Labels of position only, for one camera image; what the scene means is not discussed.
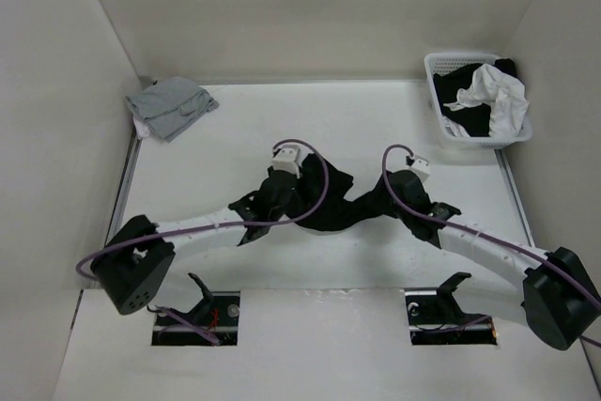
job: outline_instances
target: laundry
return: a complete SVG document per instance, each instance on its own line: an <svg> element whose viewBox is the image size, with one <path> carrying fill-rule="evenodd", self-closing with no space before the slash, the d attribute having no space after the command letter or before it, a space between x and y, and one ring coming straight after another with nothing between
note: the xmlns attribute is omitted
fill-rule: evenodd
<svg viewBox="0 0 601 401"><path fill-rule="evenodd" d="M525 87L516 77L491 65L483 65L474 73L469 89L457 91L457 102L445 104L451 111L491 105L489 134L492 137L517 136L522 128L529 102Z"/></svg>
<svg viewBox="0 0 601 401"><path fill-rule="evenodd" d="M128 96L126 104L136 121L138 136L152 133L170 143L199 117L219 107L206 89L184 77L172 77Z"/></svg>
<svg viewBox="0 0 601 401"><path fill-rule="evenodd" d="M447 103L455 104L457 102L457 92L460 89L468 90L471 87L473 73L482 66L480 63L472 63L444 76L434 74L433 78L440 110L455 125L463 127L463 130L472 137L490 136L491 106L487 103L482 103L472 108L462 108L452 111L444 105ZM495 62L494 67L504 74L517 78L516 64L511 59L499 59Z"/></svg>

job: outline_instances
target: white towel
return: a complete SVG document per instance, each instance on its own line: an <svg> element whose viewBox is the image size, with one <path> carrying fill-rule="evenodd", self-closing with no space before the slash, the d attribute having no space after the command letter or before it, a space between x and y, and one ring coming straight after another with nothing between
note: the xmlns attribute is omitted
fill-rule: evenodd
<svg viewBox="0 0 601 401"><path fill-rule="evenodd" d="M490 136L518 136L529 102L525 87L516 77L507 75L491 65L482 65L472 76L470 89L457 91L457 102L444 106L452 111L490 105Z"/></svg>

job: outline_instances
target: black fabric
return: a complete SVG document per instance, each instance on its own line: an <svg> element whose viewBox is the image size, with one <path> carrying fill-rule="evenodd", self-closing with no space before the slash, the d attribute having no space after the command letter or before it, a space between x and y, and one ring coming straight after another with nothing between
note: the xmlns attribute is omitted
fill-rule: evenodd
<svg viewBox="0 0 601 401"><path fill-rule="evenodd" d="M439 98L440 110L453 122L463 126L470 136L489 136L490 106L482 104L452 112L444 107L444 104L457 102L457 91L470 88L473 73L481 66L480 63L472 63L447 75L434 74L434 87ZM517 78L516 63L510 58L499 59L494 66Z"/></svg>
<svg viewBox="0 0 601 401"><path fill-rule="evenodd" d="M390 203L390 196L381 181L374 190L354 201L344 199L353 185L353 177L336 169L327 162L330 187L319 209L297 225L321 232L345 230L360 221L376 218ZM323 168L319 158L310 154L302 163L302 177L285 211L288 218L302 215L314 206L321 195L324 184Z"/></svg>

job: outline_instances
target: white table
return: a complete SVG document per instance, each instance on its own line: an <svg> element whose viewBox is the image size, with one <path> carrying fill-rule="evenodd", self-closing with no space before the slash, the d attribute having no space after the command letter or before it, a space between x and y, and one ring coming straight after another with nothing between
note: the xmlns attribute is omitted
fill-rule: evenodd
<svg viewBox="0 0 601 401"><path fill-rule="evenodd" d="M494 152L442 150L422 83L208 90L218 110L172 144L142 144L124 220L144 213L174 221L221 208L259 186L272 144L295 137L355 177L350 197L374 187L388 144L409 145L432 164L425 186L434 200L526 241ZM393 155L390 167L404 159ZM55 399L598 397L579 343L561 353L516 324L496 321L498 347L412 347L399 287L439 285L468 271L470 289L514 289L388 218L339 234L274 227L250 245L187 259L170 277L190 270L214 290L243 290L238 347L150 347L150 315L119 316L103 293L88 290ZM311 291L336 288L368 289Z"/></svg>

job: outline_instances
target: laundry basket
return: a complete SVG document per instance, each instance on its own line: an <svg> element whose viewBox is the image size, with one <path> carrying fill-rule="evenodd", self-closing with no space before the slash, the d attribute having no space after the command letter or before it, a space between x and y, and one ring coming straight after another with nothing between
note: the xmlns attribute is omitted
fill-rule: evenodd
<svg viewBox="0 0 601 401"><path fill-rule="evenodd" d="M518 136L511 138L492 138L487 136L463 137L454 136L446 129L443 114L440 110L439 98L434 87L434 74L446 75L455 69L462 68L470 63L488 63L494 65L500 57L494 54L467 53L467 52L444 52L429 54L425 57L425 73L432 94L432 107L436 112L440 144L450 148L489 148L503 149L513 143L528 141L532 138L532 124L528 113L524 117L522 130Z"/></svg>

